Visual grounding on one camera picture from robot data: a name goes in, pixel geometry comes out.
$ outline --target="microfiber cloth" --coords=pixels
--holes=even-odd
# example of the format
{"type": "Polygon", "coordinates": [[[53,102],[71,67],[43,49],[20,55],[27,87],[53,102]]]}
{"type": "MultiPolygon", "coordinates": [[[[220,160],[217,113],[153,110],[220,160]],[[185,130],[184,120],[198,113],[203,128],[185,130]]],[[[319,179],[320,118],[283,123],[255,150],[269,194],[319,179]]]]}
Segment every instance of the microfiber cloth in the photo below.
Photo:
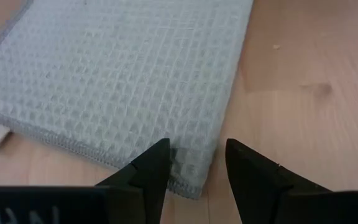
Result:
{"type": "Polygon", "coordinates": [[[34,0],[0,32],[0,123],[107,166],[170,138],[198,198],[252,0],[34,0]]]}

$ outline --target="waffle texture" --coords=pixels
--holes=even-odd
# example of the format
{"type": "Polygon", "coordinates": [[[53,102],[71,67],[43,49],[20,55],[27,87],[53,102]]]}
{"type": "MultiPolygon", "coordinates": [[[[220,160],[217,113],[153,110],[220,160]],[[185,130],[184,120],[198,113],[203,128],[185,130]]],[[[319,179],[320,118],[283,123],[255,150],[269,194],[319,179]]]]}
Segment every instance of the waffle texture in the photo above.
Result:
{"type": "Polygon", "coordinates": [[[107,166],[161,138],[201,194],[252,0],[27,1],[0,32],[0,123],[107,166]]]}

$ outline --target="wooden floor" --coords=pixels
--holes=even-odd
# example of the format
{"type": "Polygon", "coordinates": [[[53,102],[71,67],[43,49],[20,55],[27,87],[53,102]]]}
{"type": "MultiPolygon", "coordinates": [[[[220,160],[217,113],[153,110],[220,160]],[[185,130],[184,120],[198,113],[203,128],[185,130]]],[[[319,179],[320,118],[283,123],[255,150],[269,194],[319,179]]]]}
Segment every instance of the wooden floor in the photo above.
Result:
{"type": "MultiPolygon", "coordinates": [[[[4,2],[0,21],[14,8],[4,2]]],[[[227,138],[331,190],[358,189],[358,1],[255,0],[203,196],[168,193],[162,223],[240,223],[227,138]]],[[[93,185],[112,173],[16,134],[0,148],[0,184],[93,185]]]]}

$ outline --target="wood grain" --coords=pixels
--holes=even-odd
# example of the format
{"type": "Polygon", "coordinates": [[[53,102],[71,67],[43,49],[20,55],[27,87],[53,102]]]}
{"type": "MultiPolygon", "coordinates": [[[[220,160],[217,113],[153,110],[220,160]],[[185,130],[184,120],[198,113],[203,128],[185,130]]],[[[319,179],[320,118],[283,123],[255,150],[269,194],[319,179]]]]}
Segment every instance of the wood grain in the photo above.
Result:
{"type": "MultiPolygon", "coordinates": [[[[241,222],[227,138],[329,189],[358,189],[358,1],[254,1],[203,195],[169,192],[162,223],[241,222]]],[[[17,134],[0,148],[0,184],[93,185],[114,172],[17,134]]]]}

